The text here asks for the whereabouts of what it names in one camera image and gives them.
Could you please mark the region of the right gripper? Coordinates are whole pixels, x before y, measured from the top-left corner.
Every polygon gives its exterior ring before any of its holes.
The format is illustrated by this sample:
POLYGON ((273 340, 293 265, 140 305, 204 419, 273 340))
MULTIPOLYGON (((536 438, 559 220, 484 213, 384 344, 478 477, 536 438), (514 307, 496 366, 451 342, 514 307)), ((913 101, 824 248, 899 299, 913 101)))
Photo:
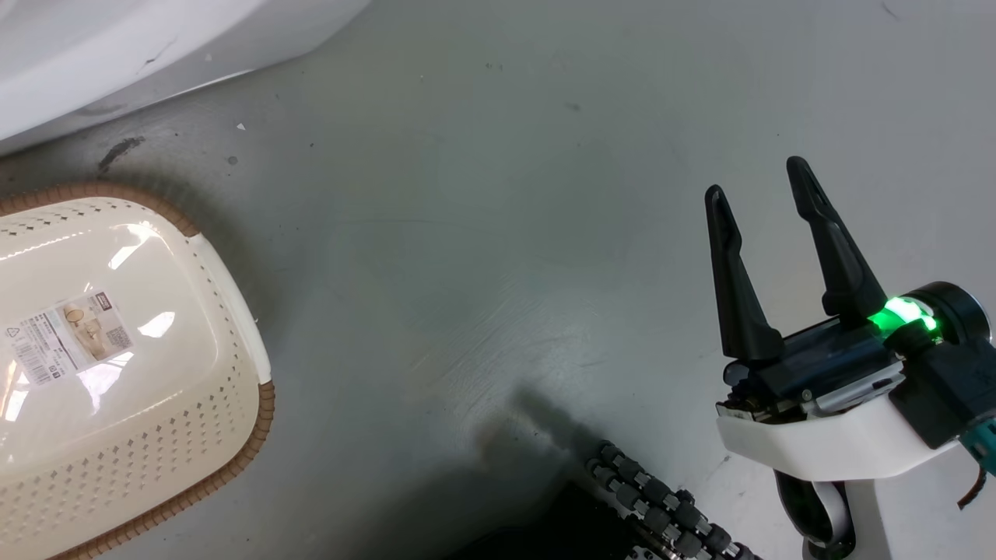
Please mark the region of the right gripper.
POLYGON ((725 193, 705 194, 720 341, 730 393, 717 404, 726 449, 800 479, 890 478, 942 453, 928 449, 889 399, 904 376, 885 341, 921 320, 935 339, 986 339, 980 302, 950 282, 887 298, 804 157, 786 162, 794 205, 808 223, 829 318, 784 336, 771 327, 745 268, 725 193))

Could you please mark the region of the cream perforated laundry basket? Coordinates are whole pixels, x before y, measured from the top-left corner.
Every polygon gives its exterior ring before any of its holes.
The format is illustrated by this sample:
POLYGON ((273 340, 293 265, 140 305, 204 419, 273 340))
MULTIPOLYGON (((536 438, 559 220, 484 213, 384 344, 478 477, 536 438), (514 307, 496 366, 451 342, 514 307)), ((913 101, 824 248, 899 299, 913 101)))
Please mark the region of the cream perforated laundry basket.
POLYGON ((231 482, 275 410, 258 327, 177 206, 114 182, 0 198, 0 327, 104 290, 127 364, 40 387, 0 341, 0 560, 92 560, 231 482))

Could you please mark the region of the paper label sticker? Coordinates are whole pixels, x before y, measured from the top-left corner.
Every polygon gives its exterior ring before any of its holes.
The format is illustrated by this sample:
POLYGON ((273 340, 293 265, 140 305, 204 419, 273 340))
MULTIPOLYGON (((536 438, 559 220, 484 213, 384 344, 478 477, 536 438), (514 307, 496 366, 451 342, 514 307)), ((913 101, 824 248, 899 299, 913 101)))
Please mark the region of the paper label sticker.
POLYGON ((37 387, 107 362, 127 364, 135 347, 120 308, 104 290, 0 327, 0 341, 12 351, 27 382, 37 387))

